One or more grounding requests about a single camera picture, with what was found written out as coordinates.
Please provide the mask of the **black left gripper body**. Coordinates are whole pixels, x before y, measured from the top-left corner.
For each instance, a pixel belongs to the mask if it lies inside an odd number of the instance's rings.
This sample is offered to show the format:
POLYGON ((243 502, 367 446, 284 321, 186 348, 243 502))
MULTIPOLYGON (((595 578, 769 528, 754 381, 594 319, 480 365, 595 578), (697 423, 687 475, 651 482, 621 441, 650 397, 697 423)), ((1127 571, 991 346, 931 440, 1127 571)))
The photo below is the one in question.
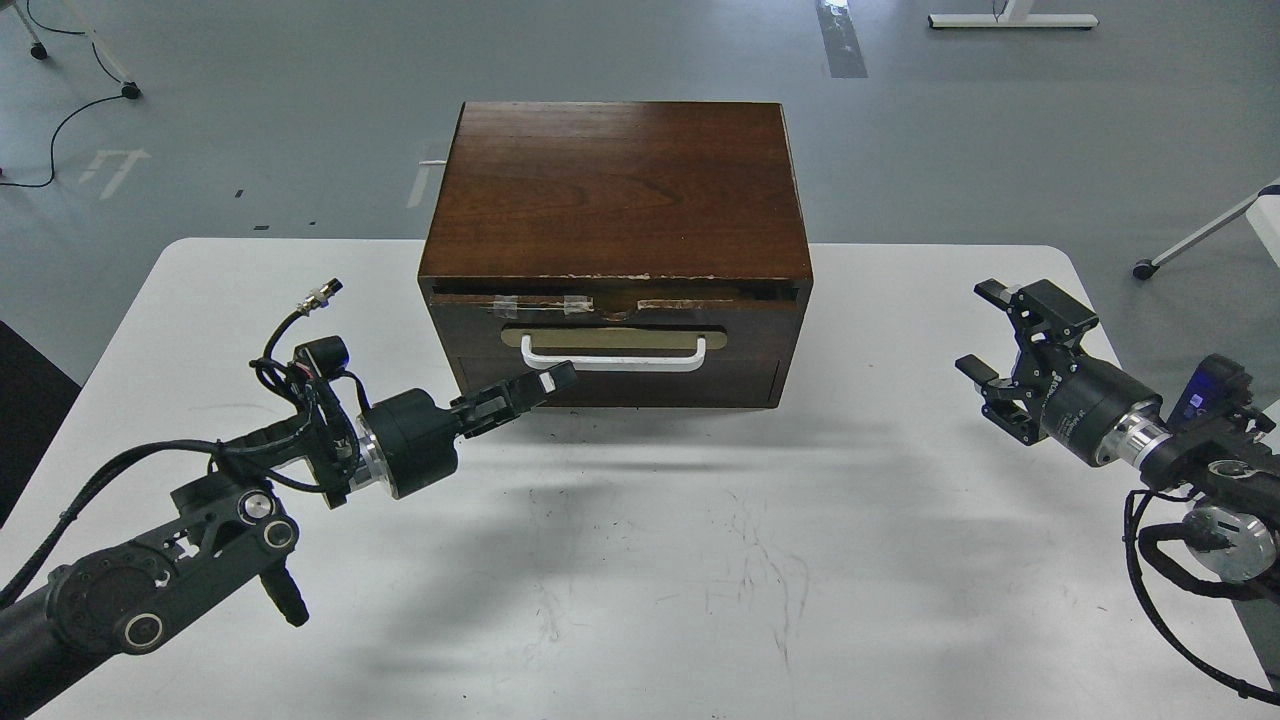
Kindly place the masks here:
POLYGON ((360 450, 371 480, 401 500, 457 471, 458 418, 425 389, 407 389, 357 416, 360 450))

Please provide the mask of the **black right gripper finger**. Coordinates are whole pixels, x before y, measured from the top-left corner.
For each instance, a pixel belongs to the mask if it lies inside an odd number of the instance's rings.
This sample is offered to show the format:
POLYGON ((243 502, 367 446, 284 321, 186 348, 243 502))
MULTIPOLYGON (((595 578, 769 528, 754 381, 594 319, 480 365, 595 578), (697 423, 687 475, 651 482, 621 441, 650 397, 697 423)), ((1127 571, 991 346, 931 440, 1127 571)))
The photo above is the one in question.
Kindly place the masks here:
POLYGON ((1020 354, 1009 378, 1002 378, 973 354, 957 359, 955 366, 975 384, 983 398, 980 411, 986 419, 1025 446, 1047 437, 1042 415, 1050 366, 1043 357, 1020 354))
POLYGON ((975 284, 974 292, 1011 322, 1018 346, 1014 375, 1069 372, 1087 355, 1083 337, 1100 324, 1092 309, 1047 279, 1016 288, 987 279, 975 284))

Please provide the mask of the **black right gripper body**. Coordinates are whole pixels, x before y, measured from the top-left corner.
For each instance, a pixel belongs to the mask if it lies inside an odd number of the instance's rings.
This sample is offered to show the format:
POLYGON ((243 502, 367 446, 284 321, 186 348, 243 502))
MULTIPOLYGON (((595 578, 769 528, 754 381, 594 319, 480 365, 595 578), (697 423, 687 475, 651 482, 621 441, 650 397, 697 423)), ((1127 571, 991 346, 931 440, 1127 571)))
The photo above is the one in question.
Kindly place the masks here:
POLYGON ((1037 439, 1051 437, 1092 468, 1116 459, 1105 441, 1137 410, 1160 409, 1164 398, 1105 360, 1065 350, 1036 352, 1044 391, 1036 401, 1037 439))

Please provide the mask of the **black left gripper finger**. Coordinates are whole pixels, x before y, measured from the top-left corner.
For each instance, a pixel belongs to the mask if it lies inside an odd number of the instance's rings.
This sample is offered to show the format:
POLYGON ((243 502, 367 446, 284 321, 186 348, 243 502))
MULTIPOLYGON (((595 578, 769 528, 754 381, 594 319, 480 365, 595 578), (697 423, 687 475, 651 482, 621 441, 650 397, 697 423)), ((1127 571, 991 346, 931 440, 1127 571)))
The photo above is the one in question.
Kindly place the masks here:
POLYGON ((571 361, 556 363, 548 369, 525 372, 507 380, 470 391, 451 402, 451 411, 458 418, 460 400, 508 400, 513 407, 518 406, 527 413, 544 404, 554 392, 566 389, 577 380, 571 361))
POLYGON ((460 400, 458 434, 474 438, 512 421, 521 414, 524 410, 513 407, 508 400, 460 400))

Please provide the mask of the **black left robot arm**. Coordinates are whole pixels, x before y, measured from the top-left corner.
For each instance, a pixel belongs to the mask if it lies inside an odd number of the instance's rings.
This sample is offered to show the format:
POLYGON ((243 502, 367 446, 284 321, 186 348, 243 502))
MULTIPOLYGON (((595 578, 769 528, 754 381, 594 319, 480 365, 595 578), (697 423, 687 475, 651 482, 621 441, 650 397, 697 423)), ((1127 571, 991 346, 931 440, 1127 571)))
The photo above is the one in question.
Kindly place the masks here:
POLYGON ((577 382, 570 360, 468 392, 442 407, 412 388, 371 404, 356 389, 349 415, 333 389, 349 375, 349 352, 329 336, 275 359, 283 334, 340 290, 312 290, 269 336, 251 366, 293 415, 233 439, 169 439, 108 460, 60 514, 50 534, 3 588, 3 716, 26 719, 118 655, 151 653, 241 587, 256 580, 292 625, 308 610, 288 568, 300 525, 275 488, 317 495, 330 509, 356 491, 384 486, 403 498, 458 468, 456 441, 512 421, 577 382), (206 471, 172 493, 175 519, 113 547, 54 568, 29 588, 70 524, 113 480, 165 451, 201 454, 206 471))

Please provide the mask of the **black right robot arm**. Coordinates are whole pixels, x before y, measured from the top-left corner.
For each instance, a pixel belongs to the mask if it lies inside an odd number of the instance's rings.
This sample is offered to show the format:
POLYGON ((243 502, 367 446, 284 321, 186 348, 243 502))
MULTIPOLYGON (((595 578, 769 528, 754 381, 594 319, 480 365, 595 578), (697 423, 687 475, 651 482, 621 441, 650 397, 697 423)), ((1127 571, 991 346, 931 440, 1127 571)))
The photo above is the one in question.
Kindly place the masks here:
POLYGON ((1121 461, 1140 477, 1123 510, 1130 585, 1156 632, 1193 667, 1244 700, 1277 703, 1277 664, 1267 687, 1231 676, 1181 643, 1157 610, 1143 571, 1189 594, 1277 603, 1277 455, 1265 443, 1276 421, 1253 405, 1251 375, 1206 356, 1172 411, 1152 388, 1082 346, 1100 319, 1051 281, 975 295, 1010 322, 1018 356, 1010 375, 966 355, 955 366, 982 397, 982 415, 1021 445, 1053 439, 1092 468, 1121 461))

